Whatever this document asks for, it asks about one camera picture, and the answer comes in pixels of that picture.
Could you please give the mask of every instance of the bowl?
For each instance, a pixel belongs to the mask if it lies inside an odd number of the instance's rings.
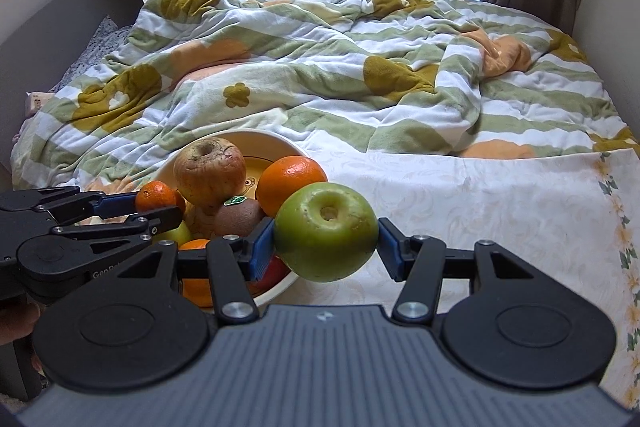
[[[270,131],[257,129],[237,129],[233,131],[222,131],[210,134],[209,136],[218,136],[229,140],[234,144],[242,155],[246,163],[246,176],[244,195],[254,197],[255,185],[262,172],[274,161],[284,156],[308,156],[300,147],[295,145],[285,137],[279,136]],[[156,180],[166,183],[175,188],[174,162],[179,151],[176,151],[161,168],[156,172]],[[263,307],[272,301],[278,295],[291,286],[298,276],[289,272],[279,283],[273,288],[254,298],[258,307]]]

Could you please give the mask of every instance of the pillow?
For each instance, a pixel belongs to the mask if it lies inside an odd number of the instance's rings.
[[[95,31],[94,36],[89,40],[86,49],[78,57],[78,60],[69,66],[59,83],[49,92],[58,92],[76,76],[99,64],[105,55],[116,51],[124,44],[130,30],[131,26],[124,26],[118,29],[118,25],[109,16],[105,17]]]

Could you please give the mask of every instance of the gray ridged panel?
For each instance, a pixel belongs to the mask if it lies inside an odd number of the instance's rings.
[[[87,396],[53,386],[27,427],[618,427],[596,386],[524,396],[454,367],[431,334],[382,308],[272,305],[225,328],[199,363],[157,387]]]

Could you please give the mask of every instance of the small orange fruit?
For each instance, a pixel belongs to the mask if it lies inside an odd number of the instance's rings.
[[[306,156],[286,156],[269,165],[255,187],[255,199],[264,213],[276,217],[282,204],[297,190],[327,181],[318,162]]]
[[[153,181],[142,185],[136,195],[136,211],[148,212],[156,208],[178,206],[184,214],[186,204],[180,192],[173,190],[166,183]]]
[[[209,239],[193,239],[180,247],[180,250],[205,248]],[[211,286],[209,279],[182,279],[182,296],[200,308],[211,308]]]

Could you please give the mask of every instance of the green sticker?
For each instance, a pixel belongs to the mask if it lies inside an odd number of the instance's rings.
[[[244,196],[234,196],[233,198],[231,198],[230,200],[226,200],[224,203],[224,206],[231,206],[232,204],[240,204],[242,203],[246,198]]]

